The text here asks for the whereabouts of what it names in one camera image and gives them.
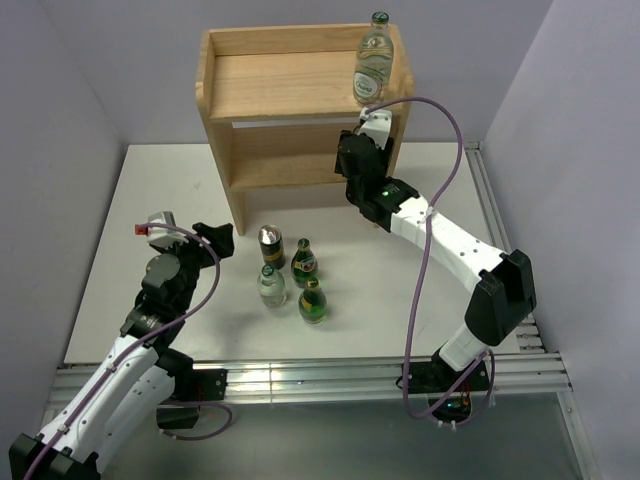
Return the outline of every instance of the can lid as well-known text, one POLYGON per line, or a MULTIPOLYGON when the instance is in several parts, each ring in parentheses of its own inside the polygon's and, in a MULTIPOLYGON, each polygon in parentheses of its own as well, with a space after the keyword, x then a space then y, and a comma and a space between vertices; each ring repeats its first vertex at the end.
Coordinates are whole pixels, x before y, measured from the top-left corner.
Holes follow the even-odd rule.
POLYGON ((371 22, 376 25, 386 25, 389 23, 389 14, 387 12, 376 12, 371 15, 371 22))
POLYGON ((271 265, 265 265, 264 267, 262 267, 262 275, 264 275, 265 277, 270 277, 274 274, 275 271, 275 268, 273 268, 271 265))
POLYGON ((318 279, 316 277, 309 277, 307 278, 307 282, 306 282, 306 287, 307 288, 318 288, 320 286, 320 282, 318 282, 318 279))
POLYGON ((258 241, 263 245, 273 245, 282 238, 280 229, 275 225, 263 225, 258 232, 258 241))

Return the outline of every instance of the green bottle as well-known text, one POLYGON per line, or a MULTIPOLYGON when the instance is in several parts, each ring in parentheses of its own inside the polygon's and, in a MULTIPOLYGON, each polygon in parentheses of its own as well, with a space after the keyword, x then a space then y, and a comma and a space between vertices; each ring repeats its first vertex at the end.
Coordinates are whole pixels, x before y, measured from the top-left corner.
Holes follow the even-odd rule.
POLYGON ((320 323, 327 318, 327 297, 316 277, 310 277, 298 299, 298 310, 307 323, 320 323))
POLYGON ((298 240, 298 251, 291 260, 291 275, 300 288, 304 288, 308 278, 315 277, 318 273, 318 261, 309 248, 309 240, 298 240))

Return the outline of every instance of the clear glass bottle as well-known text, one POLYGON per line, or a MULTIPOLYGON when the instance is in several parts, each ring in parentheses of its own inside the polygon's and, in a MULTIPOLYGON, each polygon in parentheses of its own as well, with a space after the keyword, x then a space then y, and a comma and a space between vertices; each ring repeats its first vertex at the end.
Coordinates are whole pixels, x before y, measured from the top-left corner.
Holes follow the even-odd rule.
POLYGON ((298 240, 298 251, 291 259, 291 275, 296 285, 304 288, 310 277, 318 274, 318 260, 311 251, 311 244, 306 238, 298 240))
POLYGON ((327 297, 316 277, 309 277, 304 292, 298 298, 298 311, 307 323, 320 323, 327 319, 327 297))
POLYGON ((389 15, 376 12, 371 16, 371 29, 360 40, 353 74, 353 96, 360 105, 380 103, 393 65, 393 42, 387 27, 389 15))
POLYGON ((265 265, 258 276, 258 292, 262 303, 269 308, 277 308, 287 299, 287 288, 282 274, 271 265, 265 265))

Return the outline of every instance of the can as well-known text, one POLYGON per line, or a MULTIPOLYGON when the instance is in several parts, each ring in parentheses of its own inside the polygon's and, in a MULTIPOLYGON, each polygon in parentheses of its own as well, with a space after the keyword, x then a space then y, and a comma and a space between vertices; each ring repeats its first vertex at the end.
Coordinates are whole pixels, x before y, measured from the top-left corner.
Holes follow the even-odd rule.
POLYGON ((267 265, 280 270, 284 267, 284 247, 282 246, 282 232, 274 225, 263 225, 258 233, 258 242, 262 251, 262 259, 267 265))

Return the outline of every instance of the tabletop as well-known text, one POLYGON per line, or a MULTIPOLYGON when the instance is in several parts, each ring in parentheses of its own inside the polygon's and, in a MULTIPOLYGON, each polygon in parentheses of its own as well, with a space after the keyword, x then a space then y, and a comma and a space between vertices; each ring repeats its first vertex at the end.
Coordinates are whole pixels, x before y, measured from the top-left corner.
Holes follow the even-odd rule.
MULTIPOLYGON (((395 177, 429 198, 455 161, 452 143, 404 143, 395 177)), ((82 298, 65 363, 99 363, 133 307, 145 266, 155 252, 133 226, 162 210, 179 226, 217 226, 231 214, 208 145, 130 146, 82 298)), ((487 226, 466 161, 438 210, 482 241, 487 226)), ((222 261, 211 301, 187 321, 175 348, 196 361, 382 358, 402 355, 422 250, 365 220, 344 198, 344 185, 257 190, 248 194, 247 233, 235 236, 233 257, 222 261), (301 290, 288 265, 285 305, 265 307, 256 279, 262 266, 257 234, 278 226, 287 260, 299 238, 309 238, 327 295, 329 317, 306 324, 298 313, 301 290)), ((209 290, 203 270, 192 305, 209 290)), ((470 294, 432 262, 423 286, 414 355, 430 355, 462 324, 470 294)), ((519 353, 515 334, 495 349, 519 353)))

